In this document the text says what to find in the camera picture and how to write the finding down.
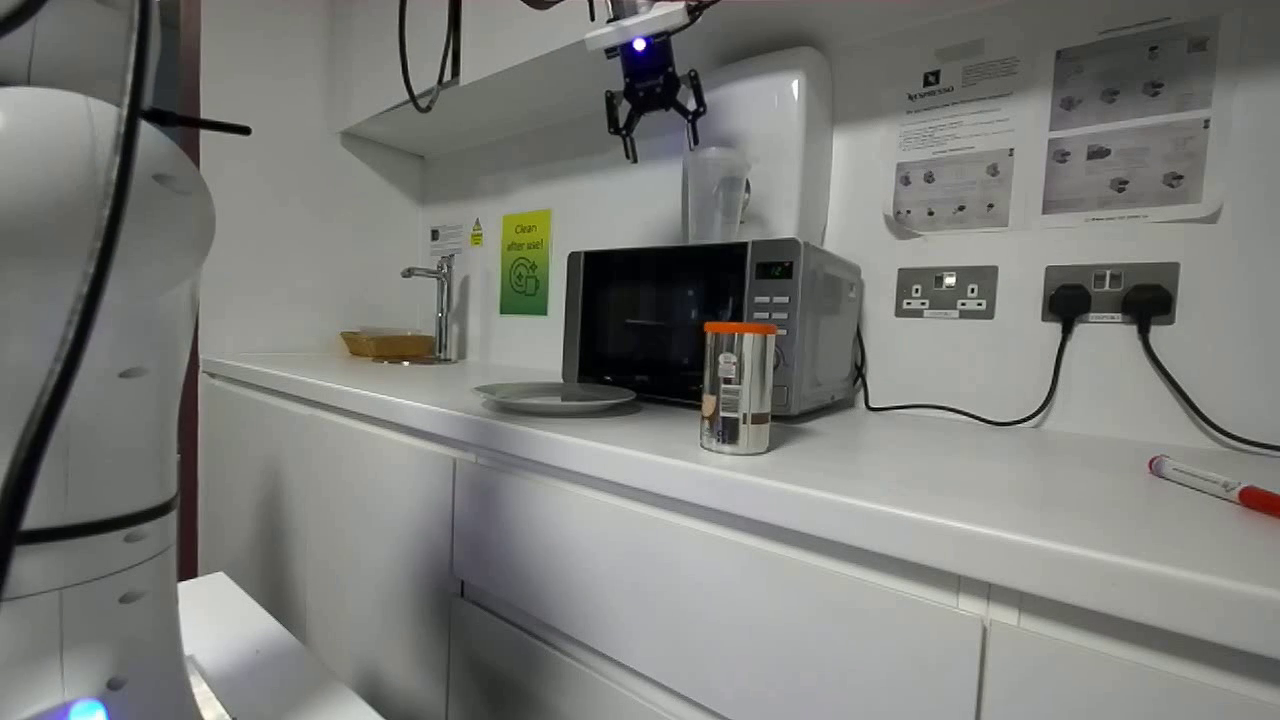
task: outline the kitchen counter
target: kitchen counter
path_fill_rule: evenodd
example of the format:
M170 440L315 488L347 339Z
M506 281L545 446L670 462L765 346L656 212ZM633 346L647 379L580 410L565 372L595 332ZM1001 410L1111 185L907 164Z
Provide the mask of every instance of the kitchen counter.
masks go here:
M1104 614L1280 659L1280 518L1149 479L1158 445L988 430L934 416L836 410L736 459L698 416L498 416L506 369L389 369L324 351L203 361L223 384L305 398L498 459L880 551Z

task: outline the microwave window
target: microwave window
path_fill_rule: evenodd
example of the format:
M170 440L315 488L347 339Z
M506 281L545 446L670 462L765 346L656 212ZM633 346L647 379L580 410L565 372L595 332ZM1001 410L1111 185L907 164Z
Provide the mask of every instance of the microwave window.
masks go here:
M797 275L794 259L755 264L755 281L794 281L794 275Z
M587 254L584 376L647 395L698 395L704 320L743 316L743 247L646 247Z

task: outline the microwave control panel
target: microwave control panel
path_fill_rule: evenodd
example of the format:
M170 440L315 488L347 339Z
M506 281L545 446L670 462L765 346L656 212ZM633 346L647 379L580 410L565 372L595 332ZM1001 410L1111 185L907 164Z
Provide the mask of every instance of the microwave control panel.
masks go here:
M797 259L755 259L750 288L750 320L776 326L776 376L788 376Z

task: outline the power socket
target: power socket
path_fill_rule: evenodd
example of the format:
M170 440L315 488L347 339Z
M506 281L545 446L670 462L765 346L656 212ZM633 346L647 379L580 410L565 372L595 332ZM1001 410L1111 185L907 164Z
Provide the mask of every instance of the power socket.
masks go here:
M1170 288L1171 311L1158 316L1158 324L1175 324L1182 264L1049 264L1040 320L1051 324L1049 294L1065 283L1084 283L1091 291L1091 311L1080 324L1124 324L1120 304L1124 304L1124 291L1136 283Z

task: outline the can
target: can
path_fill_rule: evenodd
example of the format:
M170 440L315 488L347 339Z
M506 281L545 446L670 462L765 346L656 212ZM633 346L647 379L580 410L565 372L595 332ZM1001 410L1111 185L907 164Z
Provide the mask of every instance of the can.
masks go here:
M704 342L704 446L723 456L765 456L771 446L776 326L709 320Z

